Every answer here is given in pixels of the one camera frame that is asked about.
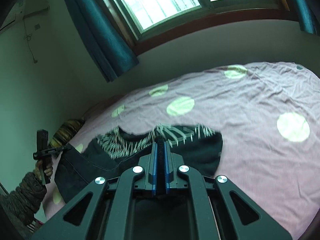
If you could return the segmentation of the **person's left hand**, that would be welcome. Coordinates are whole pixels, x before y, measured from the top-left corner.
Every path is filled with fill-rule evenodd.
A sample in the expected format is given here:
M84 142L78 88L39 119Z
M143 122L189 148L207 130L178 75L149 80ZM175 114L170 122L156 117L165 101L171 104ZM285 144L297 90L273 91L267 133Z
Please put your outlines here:
M42 180L42 173L40 171L40 168L42 168L42 163L43 161L42 160L38 160L35 164L35 169L33 171L33 173L35 174L35 176L37 176L37 178L39 180ZM49 164L46 166L46 169L43 170L43 174L50 178L53 174L53 163L52 161L49 162Z

